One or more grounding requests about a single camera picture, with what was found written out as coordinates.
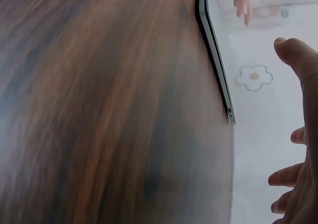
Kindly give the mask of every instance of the finger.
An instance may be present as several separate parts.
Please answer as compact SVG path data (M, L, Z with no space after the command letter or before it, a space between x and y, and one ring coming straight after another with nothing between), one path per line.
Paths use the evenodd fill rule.
M270 207L272 213L284 214L291 194L292 191L284 193L276 202L274 202Z
M292 132L291 141L296 144L306 144L306 130L305 127L301 127Z
M299 39L278 38L274 43L278 57L290 65L301 83L318 75L318 53Z
M249 25L249 22L250 22L251 18L252 18L252 7L248 6L247 7L247 14L245 14L245 17L244 17L245 26Z
M294 187L296 185L299 172L304 163L298 163L293 166L276 171L268 178L270 186Z

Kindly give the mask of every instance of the white surface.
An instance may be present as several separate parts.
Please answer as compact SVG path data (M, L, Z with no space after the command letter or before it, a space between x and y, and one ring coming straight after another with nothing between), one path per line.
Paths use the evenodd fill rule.
M280 216L271 213L270 205L288 189L268 186L267 178L305 157L305 147L290 142L291 132L304 124L300 84L273 43L277 37L296 37L318 48L318 5L289 6L284 23L246 29L242 19L222 20L216 0L208 3L237 120L232 224L272 223ZM258 91L236 84L242 67L258 65L273 75L271 84Z

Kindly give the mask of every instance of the wood grain surface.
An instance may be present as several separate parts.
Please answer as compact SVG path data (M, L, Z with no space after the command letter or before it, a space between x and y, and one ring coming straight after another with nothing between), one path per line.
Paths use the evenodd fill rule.
M227 224L232 126L195 0L0 0L1 224Z

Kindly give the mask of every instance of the flower decal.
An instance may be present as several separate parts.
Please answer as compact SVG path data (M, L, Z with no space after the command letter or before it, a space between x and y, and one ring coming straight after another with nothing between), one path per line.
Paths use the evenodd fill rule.
M249 91L259 91L263 85L271 84L273 75L267 71L267 67L261 65L256 67L242 67L239 70L235 82L238 85L245 85Z

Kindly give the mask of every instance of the fingernail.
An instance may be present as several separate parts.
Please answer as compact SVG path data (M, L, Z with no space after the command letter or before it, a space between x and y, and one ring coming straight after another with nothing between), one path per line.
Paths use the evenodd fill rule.
M296 140L296 134L297 134L297 132L296 132L296 131L293 131L292 134L290 135L290 140L291 140L292 142L295 142L295 140Z
M275 42L274 43L280 43L280 42L284 42L286 39L284 39L284 38L277 38L277 39L275 39Z
M268 177L268 184L269 184L269 185L272 185L272 183L273 183L274 180L275 180L275 177L276 177L276 172L273 173L272 175L270 175L270 176Z
M277 201L270 206L270 209L272 213L277 213Z

